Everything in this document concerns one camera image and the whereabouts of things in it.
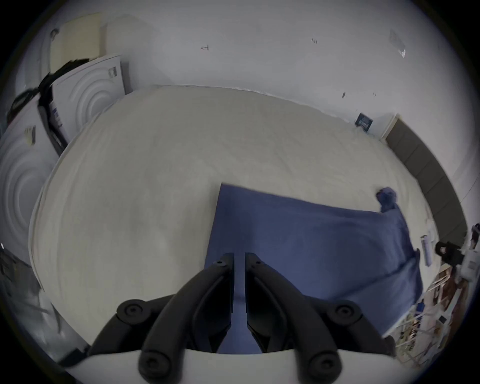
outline blue cloth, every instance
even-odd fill
[[[260,353],[247,328],[244,255],[260,259],[304,295],[357,303],[383,334],[422,292],[396,194],[377,194],[382,213],[355,211],[222,184],[205,265],[235,253],[232,327],[219,353]]]

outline screw hole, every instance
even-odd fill
[[[328,369],[332,369],[332,367],[333,367],[333,361],[325,360],[322,362],[322,369],[328,370]]]

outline bed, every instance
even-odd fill
[[[440,268],[436,256],[426,265],[420,241],[434,215],[394,151],[338,118],[254,92],[136,91],[61,155],[32,216],[30,261],[55,308],[92,343],[121,302],[175,293],[203,268],[221,183],[373,212],[388,186],[426,289]]]

